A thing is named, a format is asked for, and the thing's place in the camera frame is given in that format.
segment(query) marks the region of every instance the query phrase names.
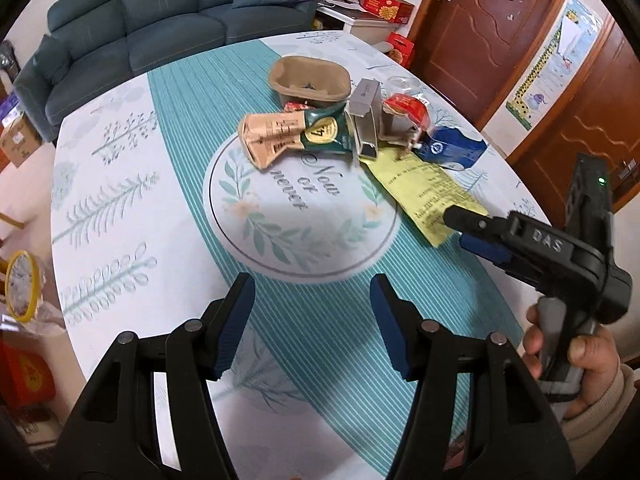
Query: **sofa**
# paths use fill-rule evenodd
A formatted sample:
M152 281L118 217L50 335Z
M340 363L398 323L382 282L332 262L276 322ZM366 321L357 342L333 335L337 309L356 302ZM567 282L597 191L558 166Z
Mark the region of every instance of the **sofa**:
M50 36L25 63L14 91L42 139L55 142L63 119L107 90L212 48L310 30L317 4L59 0L47 13ZM68 57L62 72L43 69L60 56Z

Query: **fingernail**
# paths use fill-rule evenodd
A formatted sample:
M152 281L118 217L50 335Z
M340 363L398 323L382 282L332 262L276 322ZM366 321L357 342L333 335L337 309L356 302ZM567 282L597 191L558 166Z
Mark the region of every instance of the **fingernail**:
M587 342L583 338L577 337L573 339L569 345L569 356L571 361L579 361L582 359L586 349Z

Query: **human hand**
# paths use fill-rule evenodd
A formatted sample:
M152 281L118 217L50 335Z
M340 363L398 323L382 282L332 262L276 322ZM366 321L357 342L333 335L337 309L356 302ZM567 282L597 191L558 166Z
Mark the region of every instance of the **human hand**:
M522 340L525 351L522 360L537 380L542 374L542 363L537 354L542 349L544 336L538 326L538 309L535 305L527 310L527 320L533 326L527 330ZM564 415L564 418L574 418L593 406L606 393L620 369L620 358L613 335L603 326L596 335L574 337L567 358L573 366L584 369L580 394Z

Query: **giraffe illustration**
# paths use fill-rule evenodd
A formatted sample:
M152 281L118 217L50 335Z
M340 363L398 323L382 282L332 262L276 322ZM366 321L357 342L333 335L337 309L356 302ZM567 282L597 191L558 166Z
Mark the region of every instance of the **giraffe illustration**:
M560 43L561 31L562 28L558 27L558 30L556 30L556 33L552 36L551 41L549 41L549 44L543 50L542 56L540 56L538 62L533 66L524 83L522 83L522 85L520 85L520 88L518 88L515 99L509 103L512 109L520 116L520 118L524 120L529 119L530 111L529 106L522 100L524 94L526 94L527 90L529 90L529 87L531 86L533 81L540 75L540 71L545 67L547 61L549 61L549 58L558 48L558 44Z

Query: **blue package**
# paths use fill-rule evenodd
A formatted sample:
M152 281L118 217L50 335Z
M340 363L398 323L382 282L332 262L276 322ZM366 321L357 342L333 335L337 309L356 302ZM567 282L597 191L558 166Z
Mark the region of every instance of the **blue package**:
M414 153L425 162L432 162L449 170L471 168L486 150L486 142L479 134L463 134L458 128L436 127Z
M18 105L18 96L15 92L11 92L6 99L0 103L0 121L7 117L9 112Z

